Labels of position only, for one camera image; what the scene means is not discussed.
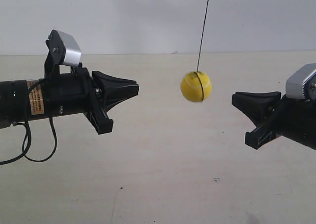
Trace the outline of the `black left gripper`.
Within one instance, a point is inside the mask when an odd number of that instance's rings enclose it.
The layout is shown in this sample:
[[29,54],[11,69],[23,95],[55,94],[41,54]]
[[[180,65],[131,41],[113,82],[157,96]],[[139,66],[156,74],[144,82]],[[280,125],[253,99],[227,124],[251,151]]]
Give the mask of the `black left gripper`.
[[26,119],[39,120],[82,113],[97,134],[111,133],[114,121],[106,112],[138,95],[135,80],[117,78],[87,68],[70,73],[54,71],[37,80],[27,80]]

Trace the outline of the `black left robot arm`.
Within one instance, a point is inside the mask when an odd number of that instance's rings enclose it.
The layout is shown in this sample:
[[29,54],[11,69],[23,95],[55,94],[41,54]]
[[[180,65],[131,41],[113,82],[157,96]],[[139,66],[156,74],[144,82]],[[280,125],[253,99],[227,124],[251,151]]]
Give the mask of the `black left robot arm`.
[[138,92],[134,80],[79,67],[47,79],[4,81],[0,84],[0,127],[82,113],[98,134],[110,133],[114,122],[107,112]]

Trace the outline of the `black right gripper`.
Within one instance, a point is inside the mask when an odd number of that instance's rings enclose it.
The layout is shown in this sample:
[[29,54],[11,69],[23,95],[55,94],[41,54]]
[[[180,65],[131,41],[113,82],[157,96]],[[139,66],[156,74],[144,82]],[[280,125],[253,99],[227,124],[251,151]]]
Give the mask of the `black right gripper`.
[[231,104],[255,125],[244,142],[258,150],[280,136],[316,148],[316,102],[281,97],[281,92],[235,92]]

